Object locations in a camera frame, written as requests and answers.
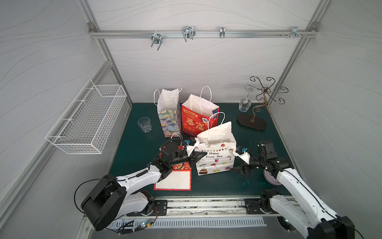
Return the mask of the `white paper bag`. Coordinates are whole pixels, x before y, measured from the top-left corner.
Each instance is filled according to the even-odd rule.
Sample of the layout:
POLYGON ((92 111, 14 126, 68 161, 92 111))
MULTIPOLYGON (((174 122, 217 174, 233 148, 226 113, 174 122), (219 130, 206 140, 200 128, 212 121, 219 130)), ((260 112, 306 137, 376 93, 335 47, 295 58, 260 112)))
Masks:
POLYGON ((205 153, 196 163, 199 176, 229 171, 235 162, 236 139, 230 121, 208 127, 197 135, 199 145, 195 152, 205 153))

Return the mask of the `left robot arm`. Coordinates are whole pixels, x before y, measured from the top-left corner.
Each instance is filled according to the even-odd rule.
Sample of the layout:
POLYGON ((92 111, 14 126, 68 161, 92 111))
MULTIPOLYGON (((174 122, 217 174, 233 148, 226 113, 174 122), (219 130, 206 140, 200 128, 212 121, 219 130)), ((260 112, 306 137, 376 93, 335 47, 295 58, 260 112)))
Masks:
POLYGON ((164 180, 175 165, 199 162, 207 155, 206 151, 196 151, 199 144, 196 138, 190 143, 181 138, 167 140, 144 169, 124 176, 107 174, 96 179, 97 184, 82 203, 76 205, 77 210, 89 219, 96 231, 107 229, 113 221, 130 213, 150 215, 155 209, 155 200, 144 187, 164 180))

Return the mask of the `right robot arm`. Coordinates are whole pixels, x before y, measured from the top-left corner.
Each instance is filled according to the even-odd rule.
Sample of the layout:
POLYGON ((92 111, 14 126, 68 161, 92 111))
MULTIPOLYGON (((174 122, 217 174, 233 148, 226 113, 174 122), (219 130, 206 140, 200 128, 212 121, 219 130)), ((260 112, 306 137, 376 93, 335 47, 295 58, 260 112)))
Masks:
POLYGON ((246 148, 233 151, 244 161, 232 171, 245 175, 253 169, 262 169, 278 180, 293 196, 298 206, 291 204, 277 190, 266 190, 259 200, 259 208, 265 213, 280 214, 284 223, 293 226, 306 239, 353 239, 356 229, 346 216, 341 217, 325 204, 304 182, 286 158, 279 158, 272 142, 258 144, 259 156, 252 156, 246 148))

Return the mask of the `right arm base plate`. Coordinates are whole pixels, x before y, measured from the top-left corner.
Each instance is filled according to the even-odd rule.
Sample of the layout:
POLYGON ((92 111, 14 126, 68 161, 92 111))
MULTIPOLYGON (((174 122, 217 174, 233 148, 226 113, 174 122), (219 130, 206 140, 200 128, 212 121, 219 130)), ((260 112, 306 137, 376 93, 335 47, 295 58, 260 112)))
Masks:
POLYGON ((245 209, 246 214, 269 214, 270 211, 266 208, 264 200, 257 198, 248 198, 241 201, 241 206, 245 209))

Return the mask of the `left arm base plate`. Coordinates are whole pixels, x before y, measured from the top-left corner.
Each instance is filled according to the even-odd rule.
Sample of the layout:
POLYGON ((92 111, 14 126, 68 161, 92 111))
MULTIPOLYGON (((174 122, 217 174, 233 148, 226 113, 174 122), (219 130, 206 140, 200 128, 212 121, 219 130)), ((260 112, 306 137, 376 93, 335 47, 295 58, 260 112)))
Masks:
POLYGON ((154 200, 149 202, 148 205, 141 212, 132 212, 127 214, 127 216, 166 216, 167 215, 167 200, 154 200))

